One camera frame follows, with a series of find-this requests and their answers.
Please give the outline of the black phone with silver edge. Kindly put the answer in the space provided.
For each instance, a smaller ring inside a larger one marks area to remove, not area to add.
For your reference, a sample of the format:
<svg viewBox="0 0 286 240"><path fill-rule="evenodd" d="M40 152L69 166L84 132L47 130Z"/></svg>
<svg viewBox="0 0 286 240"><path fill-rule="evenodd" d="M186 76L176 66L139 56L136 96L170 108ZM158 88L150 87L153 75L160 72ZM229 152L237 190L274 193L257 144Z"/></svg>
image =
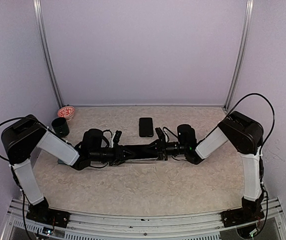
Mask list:
<svg viewBox="0 0 286 240"><path fill-rule="evenodd" d="M151 117L141 117L139 119L139 136L150 138L154 135L153 120Z"/></svg>

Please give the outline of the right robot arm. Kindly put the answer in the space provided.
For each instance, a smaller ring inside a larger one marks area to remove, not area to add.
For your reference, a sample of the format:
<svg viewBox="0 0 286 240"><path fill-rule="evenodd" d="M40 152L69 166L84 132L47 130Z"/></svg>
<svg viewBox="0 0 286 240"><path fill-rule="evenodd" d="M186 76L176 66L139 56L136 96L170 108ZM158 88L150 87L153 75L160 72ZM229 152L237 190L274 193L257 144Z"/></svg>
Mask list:
<svg viewBox="0 0 286 240"><path fill-rule="evenodd" d="M257 121L234 111L200 141L189 124L177 127L177 142L167 142L162 130L156 130L159 138L143 148L150 158L184 155L186 161L198 165L213 152L230 142L240 154L244 170L244 195L238 217L249 222L257 215L263 200L264 165L261 159L263 127Z"/></svg>

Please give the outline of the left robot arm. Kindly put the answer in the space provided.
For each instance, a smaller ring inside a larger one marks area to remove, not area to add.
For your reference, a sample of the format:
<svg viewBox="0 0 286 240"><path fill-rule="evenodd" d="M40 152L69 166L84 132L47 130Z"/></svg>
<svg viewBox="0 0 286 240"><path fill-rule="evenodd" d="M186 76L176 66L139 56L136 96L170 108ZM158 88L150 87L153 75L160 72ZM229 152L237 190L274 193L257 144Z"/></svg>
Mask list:
<svg viewBox="0 0 286 240"><path fill-rule="evenodd" d="M50 130L34 115L12 118L12 125L1 133L13 176L30 203L30 211L46 223L53 217L48 201L34 176L30 157L35 149L44 151L74 170L92 167L92 162L113 166L125 163L126 148L116 144L116 134L108 140L102 130L92 128L83 134L81 142L73 146L54 130Z"/></svg>

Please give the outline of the red white patterned bowl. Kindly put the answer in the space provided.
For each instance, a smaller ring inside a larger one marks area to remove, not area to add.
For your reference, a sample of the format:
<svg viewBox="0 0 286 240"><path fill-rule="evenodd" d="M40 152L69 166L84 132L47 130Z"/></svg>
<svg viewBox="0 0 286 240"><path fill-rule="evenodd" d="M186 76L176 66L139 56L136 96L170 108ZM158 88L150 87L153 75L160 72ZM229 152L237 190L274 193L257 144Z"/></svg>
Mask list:
<svg viewBox="0 0 286 240"><path fill-rule="evenodd" d="M75 107L70 105L60 108L57 112L57 116L59 118L63 117L67 121L70 121L73 118L74 114L75 114Z"/></svg>

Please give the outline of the black cup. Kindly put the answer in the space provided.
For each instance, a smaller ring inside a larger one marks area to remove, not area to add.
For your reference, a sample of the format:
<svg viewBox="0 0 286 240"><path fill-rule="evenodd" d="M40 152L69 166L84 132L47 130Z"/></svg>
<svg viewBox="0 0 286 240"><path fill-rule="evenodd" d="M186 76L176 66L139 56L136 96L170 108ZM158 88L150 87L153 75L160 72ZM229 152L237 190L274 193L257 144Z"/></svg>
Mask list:
<svg viewBox="0 0 286 240"><path fill-rule="evenodd" d="M65 138L69 135L69 127L67 124L67 120L64 117L55 118L51 122L51 126L56 135L58 135L60 138Z"/></svg>

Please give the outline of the front aluminium rail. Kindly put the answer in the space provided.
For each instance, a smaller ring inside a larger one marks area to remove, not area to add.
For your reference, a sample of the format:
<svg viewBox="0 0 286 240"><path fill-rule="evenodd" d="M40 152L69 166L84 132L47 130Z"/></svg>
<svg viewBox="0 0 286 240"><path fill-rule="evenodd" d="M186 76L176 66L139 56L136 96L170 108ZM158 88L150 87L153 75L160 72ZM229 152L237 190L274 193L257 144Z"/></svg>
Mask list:
<svg viewBox="0 0 286 240"><path fill-rule="evenodd" d="M192 214L129 216L70 211L54 225L23 218L28 204L12 200L0 240L286 240L286 218L277 198L263 200L249 222L230 221L234 209Z"/></svg>

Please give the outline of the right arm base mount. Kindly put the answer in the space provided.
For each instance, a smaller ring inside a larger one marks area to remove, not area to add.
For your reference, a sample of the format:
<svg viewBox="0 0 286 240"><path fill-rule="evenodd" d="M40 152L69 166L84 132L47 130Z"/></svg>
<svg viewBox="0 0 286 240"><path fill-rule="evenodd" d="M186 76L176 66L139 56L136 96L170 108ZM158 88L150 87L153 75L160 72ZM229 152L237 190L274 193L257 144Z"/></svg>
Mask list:
<svg viewBox="0 0 286 240"><path fill-rule="evenodd" d="M262 208L252 213L251 210L244 208L228 209L221 212L221 219L225 228L242 225L263 219L265 214Z"/></svg>

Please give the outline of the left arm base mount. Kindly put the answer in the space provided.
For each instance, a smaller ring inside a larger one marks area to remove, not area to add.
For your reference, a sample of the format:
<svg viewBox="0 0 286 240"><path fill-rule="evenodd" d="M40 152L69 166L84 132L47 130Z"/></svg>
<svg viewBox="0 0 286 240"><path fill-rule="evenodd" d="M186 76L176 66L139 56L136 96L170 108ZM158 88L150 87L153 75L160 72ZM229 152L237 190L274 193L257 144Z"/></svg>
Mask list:
<svg viewBox="0 0 286 240"><path fill-rule="evenodd" d="M49 208L45 213L36 213L29 210L26 214L28 220L50 225L53 227L67 228L71 213Z"/></svg>

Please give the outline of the left aluminium frame post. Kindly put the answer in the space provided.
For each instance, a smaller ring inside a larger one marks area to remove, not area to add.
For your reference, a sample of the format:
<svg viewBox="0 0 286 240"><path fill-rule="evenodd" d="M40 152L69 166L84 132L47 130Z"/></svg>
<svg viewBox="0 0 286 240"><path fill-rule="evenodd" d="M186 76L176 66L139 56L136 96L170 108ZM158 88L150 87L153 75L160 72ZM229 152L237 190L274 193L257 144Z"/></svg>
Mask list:
<svg viewBox="0 0 286 240"><path fill-rule="evenodd" d="M49 75L50 84L52 86L52 90L53 90L53 93L56 99L56 103L59 108L62 108L64 106L64 103L63 103L63 98L61 96L59 86L56 80L56 76L55 76L55 72L54 72L54 68L52 64L52 59L50 56L49 46L48 46L47 37L46 37L45 24L44 24L43 15L42 15L41 1L33 0L33 8L34 8L37 28L38 28L38 32L40 36L41 47L42 47L42 51L43 51L43 55L45 59L45 64L46 64L48 75Z"/></svg>

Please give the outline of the aluminium frame post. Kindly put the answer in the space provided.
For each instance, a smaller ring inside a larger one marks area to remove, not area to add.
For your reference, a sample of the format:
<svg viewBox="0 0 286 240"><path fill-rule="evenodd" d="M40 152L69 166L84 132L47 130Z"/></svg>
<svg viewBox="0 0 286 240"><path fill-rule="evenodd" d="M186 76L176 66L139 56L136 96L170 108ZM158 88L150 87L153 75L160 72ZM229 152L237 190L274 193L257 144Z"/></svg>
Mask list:
<svg viewBox="0 0 286 240"><path fill-rule="evenodd" d="M230 88L229 88L227 98L224 104L224 109L226 111L231 107L232 100L233 100L233 97L236 91L237 83L239 81L239 75L241 72L241 67L242 67L243 59L244 59L245 52L246 52L248 35L250 32L253 9L254 9L254 0L247 0L244 23L243 23L242 34L241 34L241 41L240 41L240 46L239 46L239 50L238 50L238 54L236 58L236 65L235 65L233 75L232 75L232 82L230 84Z"/></svg>
<svg viewBox="0 0 286 240"><path fill-rule="evenodd" d="M59 86L56 80L56 76L55 76L55 72L54 72L54 68L52 64L52 59L50 56L49 46L48 46L47 37L46 37L45 24L44 24L43 15L42 15L41 1L33 0L33 8L34 8L37 28L38 28L38 32L40 36L41 47L42 47L42 51L43 51L43 55L45 59L45 64L46 64L48 75L49 75L50 84L52 86L52 90L53 90L53 93L56 99L56 103L59 108L62 108L64 106L64 103L63 103L63 98L61 96Z"/></svg>

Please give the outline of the right aluminium frame post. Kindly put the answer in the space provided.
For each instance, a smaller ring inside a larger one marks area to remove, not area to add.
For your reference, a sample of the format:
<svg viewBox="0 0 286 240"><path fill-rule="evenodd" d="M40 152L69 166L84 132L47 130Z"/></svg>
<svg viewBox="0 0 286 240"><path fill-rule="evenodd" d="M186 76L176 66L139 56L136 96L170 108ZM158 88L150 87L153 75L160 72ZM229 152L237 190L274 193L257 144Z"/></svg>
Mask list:
<svg viewBox="0 0 286 240"><path fill-rule="evenodd" d="M232 75L232 82L230 84L230 88L229 88L227 98L224 104L224 109L226 111L231 107L232 100L233 100L233 97L236 91L237 83L239 81L239 75L241 72L241 67L242 67L243 59L244 59L245 52L246 52L248 35L250 32L253 9L254 9L254 0L247 0L244 23L243 23L242 34L241 34L241 41L240 41L240 46L239 46L239 50L238 50L238 54L236 58L236 65L235 65L233 75Z"/></svg>

